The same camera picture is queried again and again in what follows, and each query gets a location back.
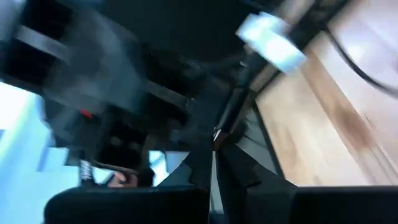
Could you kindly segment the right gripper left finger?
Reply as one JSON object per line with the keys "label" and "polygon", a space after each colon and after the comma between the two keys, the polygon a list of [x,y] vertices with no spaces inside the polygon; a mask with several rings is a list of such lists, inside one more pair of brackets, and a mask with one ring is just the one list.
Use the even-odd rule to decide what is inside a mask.
{"label": "right gripper left finger", "polygon": [[208,224],[211,163],[212,143],[202,140],[158,186],[109,188],[81,161],[79,186],[47,202],[45,224]]}

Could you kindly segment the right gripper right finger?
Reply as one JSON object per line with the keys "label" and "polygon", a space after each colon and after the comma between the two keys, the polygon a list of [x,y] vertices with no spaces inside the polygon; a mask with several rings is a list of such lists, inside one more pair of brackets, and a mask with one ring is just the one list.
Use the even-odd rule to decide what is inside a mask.
{"label": "right gripper right finger", "polygon": [[230,224],[398,224],[395,186],[298,187],[226,140],[216,165]]}

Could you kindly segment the person's hand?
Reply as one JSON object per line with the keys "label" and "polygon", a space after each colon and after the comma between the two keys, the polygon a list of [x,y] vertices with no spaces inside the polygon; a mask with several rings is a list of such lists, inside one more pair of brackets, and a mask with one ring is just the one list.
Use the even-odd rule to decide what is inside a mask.
{"label": "person's hand", "polygon": [[134,174],[115,172],[107,186],[111,188],[134,188],[138,186],[138,178]]}

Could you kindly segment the black equipment case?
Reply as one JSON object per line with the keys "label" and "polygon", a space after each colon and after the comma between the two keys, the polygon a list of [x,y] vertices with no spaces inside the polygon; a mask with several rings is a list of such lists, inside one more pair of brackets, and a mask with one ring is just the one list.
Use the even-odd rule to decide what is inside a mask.
{"label": "black equipment case", "polygon": [[78,166],[86,158],[103,168],[145,172],[149,150],[187,141],[188,107],[200,82],[201,77],[186,72],[153,73],[138,114],[109,105],[102,114],[85,115],[45,98],[45,121],[52,130],[54,146],[67,149],[65,165]]}

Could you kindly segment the black aluminium table frame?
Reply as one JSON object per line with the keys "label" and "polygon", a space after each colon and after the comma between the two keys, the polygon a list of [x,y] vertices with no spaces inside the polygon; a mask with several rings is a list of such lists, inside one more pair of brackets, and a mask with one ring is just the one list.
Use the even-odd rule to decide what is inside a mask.
{"label": "black aluminium table frame", "polygon": [[329,121],[314,92],[299,68],[284,73],[264,60],[248,81],[256,122],[238,147],[295,185],[333,184],[324,155]]}

